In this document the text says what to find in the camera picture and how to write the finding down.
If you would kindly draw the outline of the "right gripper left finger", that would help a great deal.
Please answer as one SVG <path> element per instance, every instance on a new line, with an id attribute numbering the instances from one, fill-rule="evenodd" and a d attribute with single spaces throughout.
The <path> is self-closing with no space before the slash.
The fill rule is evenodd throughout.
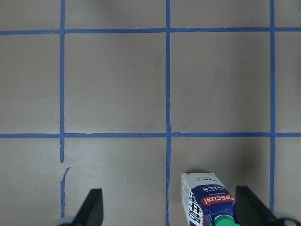
<path id="1" fill-rule="evenodd" d="M 104 219 L 101 188 L 91 189 L 71 222 L 72 226 L 101 226 Z"/>

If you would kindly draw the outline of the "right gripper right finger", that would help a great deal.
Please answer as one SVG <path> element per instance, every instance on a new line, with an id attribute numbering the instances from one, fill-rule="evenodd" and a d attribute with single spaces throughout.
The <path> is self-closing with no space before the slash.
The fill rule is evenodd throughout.
<path id="1" fill-rule="evenodd" d="M 275 225 L 275 216 L 247 186 L 236 187 L 235 216 L 241 226 Z"/>

